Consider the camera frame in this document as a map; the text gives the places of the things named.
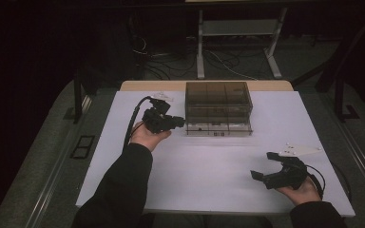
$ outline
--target white table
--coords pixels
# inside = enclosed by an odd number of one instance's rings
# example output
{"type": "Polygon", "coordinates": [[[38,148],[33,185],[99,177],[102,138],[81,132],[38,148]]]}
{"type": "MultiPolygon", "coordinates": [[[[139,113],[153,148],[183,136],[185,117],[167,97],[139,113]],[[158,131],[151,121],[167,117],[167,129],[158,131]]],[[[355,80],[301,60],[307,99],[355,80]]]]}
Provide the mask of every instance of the white table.
{"type": "MultiPolygon", "coordinates": [[[[157,92],[117,92],[76,202],[78,206],[93,195],[105,171],[121,155],[134,107],[144,96],[157,92]]],[[[165,94],[174,98],[167,114],[184,117],[184,92],[165,94]]],[[[266,152],[279,152],[287,143],[323,146],[297,92],[251,91],[250,95],[254,106],[252,136],[188,137],[184,128],[178,128],[158,145],[153,152],[145,211],[274,215],[286,214],[293,208],[292,202],[281,193],[267,190],[262,182],[252,180],[250,170],[264,174],[278,172],[281,164],[268,161],[266,152]]],[[[149,107],[150,102],[143,103],[137,121],[149,107]]],[[[327,182],[324,200],[331,202],[342,216],[354,216],[324,150],[300,159],[324,175],[327,182]]]]}

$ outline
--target person's left hand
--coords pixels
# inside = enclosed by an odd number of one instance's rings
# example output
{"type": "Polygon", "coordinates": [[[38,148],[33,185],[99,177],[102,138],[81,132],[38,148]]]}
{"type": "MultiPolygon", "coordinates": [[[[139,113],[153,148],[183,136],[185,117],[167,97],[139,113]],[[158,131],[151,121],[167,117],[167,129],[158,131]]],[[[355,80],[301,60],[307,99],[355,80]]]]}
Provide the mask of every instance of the person's left hand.
{"type": "Polygon", "coordinates": [[[143,122],[136,123],[132,129],[131,143],[138,143],[145,146],[147,149],[152,152],[157,144],[168,138],[171,135],[171,131],[163,131],[158,134],[153,134],[150,132],[143,122]]]}
{"type": "Polygon", "coordinates": [[[309,201],[321,201],[316,186],[310,177],[307,177],[297,190],[288,186],[278,188],[277,191],[288,197],[295,206],[309,201]]]}

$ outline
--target clear plastic box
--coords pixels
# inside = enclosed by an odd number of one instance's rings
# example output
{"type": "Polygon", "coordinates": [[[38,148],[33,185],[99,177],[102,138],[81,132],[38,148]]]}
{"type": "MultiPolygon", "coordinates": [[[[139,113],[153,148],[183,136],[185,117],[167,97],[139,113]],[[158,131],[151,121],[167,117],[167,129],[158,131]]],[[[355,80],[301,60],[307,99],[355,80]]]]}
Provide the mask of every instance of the clear plastic box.
{"type": "Polygon", "coordinates": [[[186,83],[188,136],[249,136],[252,109],[245,82],[186,83]]]}

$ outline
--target black device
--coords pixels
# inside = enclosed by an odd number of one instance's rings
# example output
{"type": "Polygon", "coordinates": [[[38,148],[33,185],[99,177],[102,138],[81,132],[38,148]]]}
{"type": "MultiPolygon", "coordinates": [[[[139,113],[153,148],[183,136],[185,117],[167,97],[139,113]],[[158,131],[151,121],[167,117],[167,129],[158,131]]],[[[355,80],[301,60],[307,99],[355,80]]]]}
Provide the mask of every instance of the black device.
{"type": "Polygon", "coordinates": [[[144,112],[142,120],[146,128],[154,134],[162,131],[183,127],[185,119],[183,117],[169,116],[165,113],[170,108],[170,104],[163,100],[150,99],[153,107],[144,112]]]}
{"type": "Polygon", "coordinates": [[[126,130],[124,139],[123,153],[129,143],[131,134],[133,133],[132,126],[135,123],[135,119],[138,115],[141,104],[146,100],[149,100],[153,104],[153,107],[147,109],[144,112],[142,120],[144,121],[146,128],[152,133],[157,134],[165,130],[174,129],[176,127],[183,127],[185,124],[185,119],[183,117],[172,117],[165,115],[165,113],[170,108],[170,104],[168,104],[167,102],[159,99],[154,99],[149,96],[144,97],[135,107],[131,120],[129,121],[128,129],[126,130]]]}
{"type": "Polygon", "coordinates": [[[316,186],[319,196],[322,198],[324,190],[321,188],[319,181],[307,171],[308,165],[304,164],[298,157],[281,157],[274,152],[268,152],[266,156],[269,160],[281,162],[283,167],[279,172],[268,175],[251,170],[251,176],[254,180],[262,181],[267,189],[292,186],[296,190],[300,188],[307,177],[310,177],[316,186]]]}

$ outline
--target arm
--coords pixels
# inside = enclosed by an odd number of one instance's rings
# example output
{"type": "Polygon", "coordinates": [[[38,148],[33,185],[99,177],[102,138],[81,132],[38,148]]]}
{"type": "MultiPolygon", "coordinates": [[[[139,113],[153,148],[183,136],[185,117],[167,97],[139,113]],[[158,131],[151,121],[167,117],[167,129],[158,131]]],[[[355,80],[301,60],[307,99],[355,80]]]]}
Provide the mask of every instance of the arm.
{"type": "Polygon", "coordinates": [[[322,201],[316,187],[307,178],[298,190],[292,187],[277,189],[286,195],[296,206],[291,212],[293,227],[295,228],[345,228],[347,227],[334,206],[322,201]]]}
{"type": "Polygon", "coordinates": [[[78,211],[72,227],[135,227],[146,202],[156,145],[171,132],[152,134],[135,127],[125,152],[105,173],[94,196],[78,211]]]}

